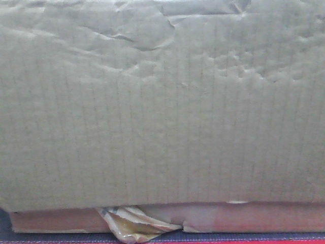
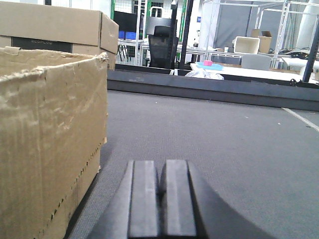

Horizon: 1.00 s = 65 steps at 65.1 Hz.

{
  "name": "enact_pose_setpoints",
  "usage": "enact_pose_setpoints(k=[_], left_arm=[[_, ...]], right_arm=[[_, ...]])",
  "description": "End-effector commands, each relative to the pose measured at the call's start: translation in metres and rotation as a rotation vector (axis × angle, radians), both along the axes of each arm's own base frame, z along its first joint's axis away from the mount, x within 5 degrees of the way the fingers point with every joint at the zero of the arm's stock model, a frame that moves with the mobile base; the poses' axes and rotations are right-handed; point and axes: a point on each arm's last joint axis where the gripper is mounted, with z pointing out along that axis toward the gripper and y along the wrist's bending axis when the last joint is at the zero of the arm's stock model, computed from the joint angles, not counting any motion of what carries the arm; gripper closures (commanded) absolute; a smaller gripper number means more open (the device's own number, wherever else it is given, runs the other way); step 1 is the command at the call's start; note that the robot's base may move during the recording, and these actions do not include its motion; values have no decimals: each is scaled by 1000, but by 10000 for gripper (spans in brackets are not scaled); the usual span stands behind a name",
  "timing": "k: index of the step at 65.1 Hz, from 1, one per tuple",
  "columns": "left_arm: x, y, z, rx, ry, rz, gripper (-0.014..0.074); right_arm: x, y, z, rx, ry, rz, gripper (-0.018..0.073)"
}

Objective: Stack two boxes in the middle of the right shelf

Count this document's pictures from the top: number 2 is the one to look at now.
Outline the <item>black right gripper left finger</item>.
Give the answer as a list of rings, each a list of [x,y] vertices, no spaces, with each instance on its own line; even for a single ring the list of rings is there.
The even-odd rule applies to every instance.
[[[158,181],[152,160],[129,161],[121,183],[87,238],[160,237]]]

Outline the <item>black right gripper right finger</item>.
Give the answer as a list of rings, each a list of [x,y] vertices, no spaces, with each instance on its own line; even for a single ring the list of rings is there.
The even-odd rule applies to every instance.
[[[212,189],[187,160],[167,160],[161,176],[164,239],[272,239]]]

